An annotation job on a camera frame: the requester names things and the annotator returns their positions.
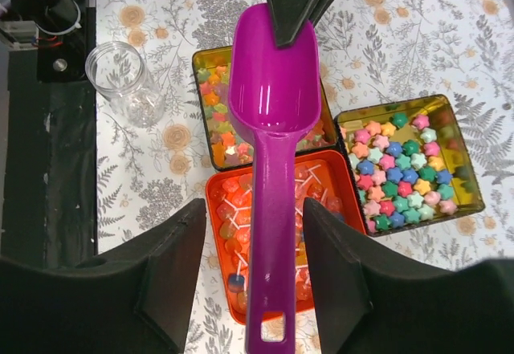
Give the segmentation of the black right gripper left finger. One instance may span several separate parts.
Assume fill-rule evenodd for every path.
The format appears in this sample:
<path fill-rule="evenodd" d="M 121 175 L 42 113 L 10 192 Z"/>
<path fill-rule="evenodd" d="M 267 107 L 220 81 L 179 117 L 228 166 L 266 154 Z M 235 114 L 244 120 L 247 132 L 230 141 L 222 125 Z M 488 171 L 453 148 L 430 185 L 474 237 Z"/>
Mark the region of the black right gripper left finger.
<path fill-rule="evenodd" d="M 182 353 L 206 235 L 206 203 L 73 268 L 1 261 L 4 353 Z"/>

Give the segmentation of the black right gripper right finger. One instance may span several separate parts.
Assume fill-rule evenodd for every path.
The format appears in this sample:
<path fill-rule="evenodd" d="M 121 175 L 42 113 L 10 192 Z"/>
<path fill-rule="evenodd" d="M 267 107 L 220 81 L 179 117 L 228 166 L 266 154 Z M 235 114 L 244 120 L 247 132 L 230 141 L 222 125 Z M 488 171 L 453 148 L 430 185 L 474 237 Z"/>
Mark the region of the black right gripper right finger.
<path fill-rule="evenodd" d="M 512 260 L 433 267 L 312 199 L 304 202 L 304 233 L 322 352 L 512 352 Z"/>

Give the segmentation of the purple plastic scoop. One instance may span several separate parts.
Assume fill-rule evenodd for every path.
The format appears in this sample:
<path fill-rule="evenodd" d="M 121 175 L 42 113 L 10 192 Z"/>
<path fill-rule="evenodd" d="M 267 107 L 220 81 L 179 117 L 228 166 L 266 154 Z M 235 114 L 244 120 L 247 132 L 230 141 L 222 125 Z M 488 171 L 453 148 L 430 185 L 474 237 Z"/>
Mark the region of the purple plastic scoop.
<path fill-rule="evenodd" d="M 235 29 L 228 100 L 231 123 L 254 148 L 246 350 L 293 353 L 294 160 L 321 109 L 312 24 L 304 24 L 290 47 L 278 48 L 268 5 L 246 9 Z"/>

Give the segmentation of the tin of translucent star candies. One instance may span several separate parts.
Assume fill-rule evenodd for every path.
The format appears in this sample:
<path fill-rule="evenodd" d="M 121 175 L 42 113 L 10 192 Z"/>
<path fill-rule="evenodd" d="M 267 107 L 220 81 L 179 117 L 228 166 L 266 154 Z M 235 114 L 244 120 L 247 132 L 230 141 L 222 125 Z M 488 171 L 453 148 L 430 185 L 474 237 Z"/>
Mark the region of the tin of translucent star candies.
<path fill-rule="evenodd" d="M 254 149 L 240 137 L 230 122 L 228 87 L 232 47 L 198 51 L 192 58 L 194 80 L 211 162 L 218 171 L 248 166 Z M 321 96 L 320 119 L 296 146 L 298 155 L 333 148 L 338 134 L 325 95 Z"/>

